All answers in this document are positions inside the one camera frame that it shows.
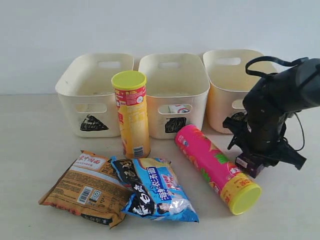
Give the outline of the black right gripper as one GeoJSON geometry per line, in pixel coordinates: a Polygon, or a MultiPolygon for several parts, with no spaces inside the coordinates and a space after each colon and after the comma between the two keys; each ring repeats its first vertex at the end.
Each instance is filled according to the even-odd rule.
{"type": "Polygon", "coordinates": [[[286,89],[256,84],[244,98],[244,107],[247,114],[235,113],[222,123],[233,134],[227,149],[237,145],[247,155],[266,155],[265,167],[283,162],[301,170],[307,159],[282,134],[288,111],[286,89]]]}

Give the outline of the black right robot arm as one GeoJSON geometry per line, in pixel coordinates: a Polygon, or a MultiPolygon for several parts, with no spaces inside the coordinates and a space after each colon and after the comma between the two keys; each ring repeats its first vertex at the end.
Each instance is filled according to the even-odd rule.
{"type": "Polygon", "coordinates": [[[242,101],[245,111],[222,123],[233,134],[227,148],[236,145],[242,150],[236,165],[252,177],[279,162],[300,170],[306,158],[286,139],[286,120],[319,107],[320,60],[303,57],[289,62],[260,56],[245,65],[245,72],[260,79],[242,101]]]}

